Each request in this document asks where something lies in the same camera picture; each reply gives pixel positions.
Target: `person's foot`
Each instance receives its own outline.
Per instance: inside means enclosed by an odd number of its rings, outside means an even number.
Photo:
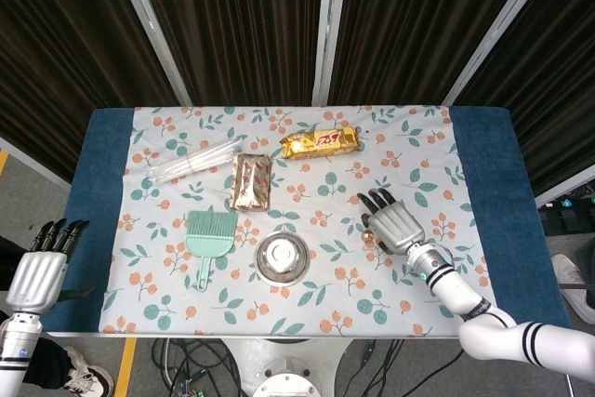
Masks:
[[[64,348],[73,364],[70,378],[63,388],[79,397],[111,397],[113,379],[102,367],[87,364],[83,355],[74,348]]]
[[[558,283],[577,285],[585,283],[578,267],[565,255],[552,256],[551,263]],[[562,294],[585,323],[595,324],[595,309],[587,304],[587,290],[563,288]]]

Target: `gold wrapper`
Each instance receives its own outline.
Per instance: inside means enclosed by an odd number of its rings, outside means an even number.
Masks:
[[[291,134],[281,140],[283,157],[300,160],[302,158],[326,157],[360,150],[355,127],[342,129],[315,130]]]
[[[269,209],[271,158],[268,155],[238,153],[233,157],[231,207],[244,211]]]

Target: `curtain fold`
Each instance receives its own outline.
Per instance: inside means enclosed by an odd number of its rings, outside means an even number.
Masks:
[[[595,164],[595,0],[529,0],[456,105],[510,110],[535,195]]]
[[[129,0],[0,5],[0,137],[62,178],[96,108],[178,104]]]
[[[506,0],[344,0],[329,104],[440,104]]]
[[[320,0],[151,1],[194,104],[311,104]]]

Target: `yellow floor marking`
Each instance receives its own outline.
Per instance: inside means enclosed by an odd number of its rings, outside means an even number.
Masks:
[[[122,362],[120,362],[120,372],[118,373],[118,383],[115,387],[114,397],[126,397],[128,393],[128,383],[130,382],[130,372],[132,372],[132,363],[134,362],[134,350],[137,348],[136,338],[127,338],[122,352]]]
[[[4,170],[4,165],[7,163],[8,160],[8,151],[6,149],[0,149],[0,176],[2,175],[2,171]]]

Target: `stainless steel bowl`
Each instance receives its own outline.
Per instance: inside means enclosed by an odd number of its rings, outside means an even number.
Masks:
[[[308,247],[293,232],[272,232],[258,246],[257,272],[270,285],[293,285],[306,274],[309,266]]]

